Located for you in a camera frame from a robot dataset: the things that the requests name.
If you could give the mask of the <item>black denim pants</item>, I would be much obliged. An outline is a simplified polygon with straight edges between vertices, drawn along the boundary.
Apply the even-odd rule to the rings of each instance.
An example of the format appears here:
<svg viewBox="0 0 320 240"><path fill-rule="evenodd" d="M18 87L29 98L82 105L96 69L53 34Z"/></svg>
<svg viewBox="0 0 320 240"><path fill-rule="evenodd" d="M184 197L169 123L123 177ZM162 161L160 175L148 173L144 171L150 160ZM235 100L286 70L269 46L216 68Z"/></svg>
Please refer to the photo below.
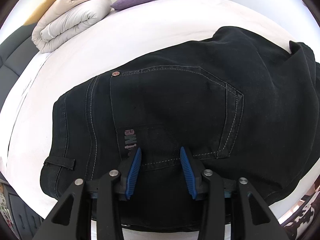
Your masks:
<svg viewBox="0 0 320 240"><path fill-rule="evenodd" d="M247 178L267 202L286 198L319 159L319 63L238 27L143 55L72 88L54 103L42 191L59 199L133 148L142 163L122 224L195 231L203 206L187 190L180 149L227 181Z"/></svg>

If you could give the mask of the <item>patterned floor rug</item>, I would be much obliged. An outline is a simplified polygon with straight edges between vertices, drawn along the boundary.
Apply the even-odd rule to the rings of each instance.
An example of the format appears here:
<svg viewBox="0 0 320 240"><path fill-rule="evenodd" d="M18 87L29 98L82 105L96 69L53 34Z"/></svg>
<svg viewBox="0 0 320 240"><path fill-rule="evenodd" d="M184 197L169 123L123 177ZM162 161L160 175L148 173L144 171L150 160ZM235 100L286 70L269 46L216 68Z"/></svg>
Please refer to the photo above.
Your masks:
<svg viewBox="0 0 320 240"><path fill-rule="evenodd" d="M298 210L281 224L289 239L299 239L319 215L319 190L304 200Z"/></svg>

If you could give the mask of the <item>folded beige duvet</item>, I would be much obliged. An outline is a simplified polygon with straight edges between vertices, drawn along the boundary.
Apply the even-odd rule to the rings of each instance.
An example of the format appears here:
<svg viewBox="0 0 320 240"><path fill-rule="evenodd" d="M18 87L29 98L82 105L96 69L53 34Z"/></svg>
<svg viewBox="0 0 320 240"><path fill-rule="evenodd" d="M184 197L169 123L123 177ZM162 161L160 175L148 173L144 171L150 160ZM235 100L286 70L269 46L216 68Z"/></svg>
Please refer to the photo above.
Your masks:
<svg viewBox="0 0 320 240"><path fill-rule="evenodd" d="M105 18L111 0L56 0L33 29L31 40L41 53L51 53Z"/></svg>

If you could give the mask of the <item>yellow pillow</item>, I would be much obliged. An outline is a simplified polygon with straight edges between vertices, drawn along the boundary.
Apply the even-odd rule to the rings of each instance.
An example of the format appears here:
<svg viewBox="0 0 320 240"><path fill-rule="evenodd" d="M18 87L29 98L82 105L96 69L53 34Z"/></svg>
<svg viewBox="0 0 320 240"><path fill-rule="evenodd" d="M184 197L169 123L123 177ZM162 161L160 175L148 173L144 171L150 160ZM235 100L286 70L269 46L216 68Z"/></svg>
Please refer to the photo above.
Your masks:
<svg viewBox="0 0 320 240"><path fill-rule="evenodd" d="M29 16L23 25L37 23L56 0L44 0Z"/></svg>

